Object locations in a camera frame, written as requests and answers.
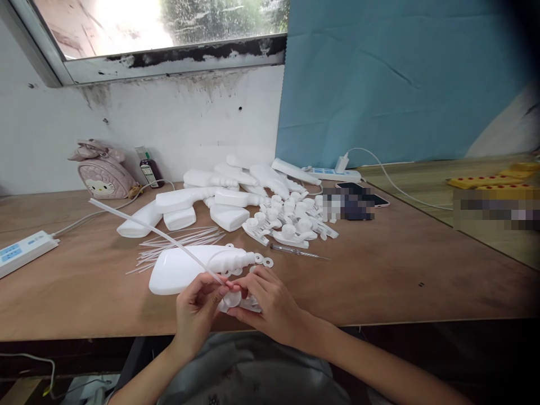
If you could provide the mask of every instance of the glass pane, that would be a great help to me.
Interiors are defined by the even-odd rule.
[[[287,32],[289,0],[34,0],[69,59]]]

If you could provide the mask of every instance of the phone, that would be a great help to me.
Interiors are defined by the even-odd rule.
[[[362,187],[360,184],[337,183],[336,188],[351,189],[355,195],[362,196],[362,201],[373,201],[375,203],[375,208],[381,208],[390,205],[390,202],[386,201],[384,198],[378,196],[377,194],[367,193],[367,189],[365,187]]]

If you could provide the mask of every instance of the forearm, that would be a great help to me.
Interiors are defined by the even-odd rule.
[[[109,405],[154,405],[171,380],[189,362],[187,356],[177,354],[171,346],[121,388]]]
[[[317,338],[302,350],[350,372],[396,404],[471,403],[433,375],[322,319],[310,317],[308,323]]]

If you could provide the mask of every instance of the hand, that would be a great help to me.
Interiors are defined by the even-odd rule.
[[[311,329],[316,318],[298,307],[274,271],[259,265],[252,273],[232,283],[242,287],[243,298],[246,298],[248,292],[254,295],[262,313],[236,307],[230,308],[228,315],[253,326],[281,344],[310,352],[309,343],[313,338]]]
[[[200,273],[176,298],[177,330],[169,347],[185,363],[203,346],[225,294],[240,291],[226,277],[218,277],[225,285],[220,285],[210,273]]]

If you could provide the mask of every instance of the power strip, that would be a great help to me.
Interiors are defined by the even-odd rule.
[[[58,242],[60,242],[58,239],[51,238],[46,232],[39,231],[0,250],[0,278],[54,249],[58,246]]]
[[[335,180],[352,183],[359,183],[362,180],[360,172],[357,172],[356,170],[344,170],[343,173],[336,173],[334,169],[326,168],[302,168],[302,170],[321,180]]]

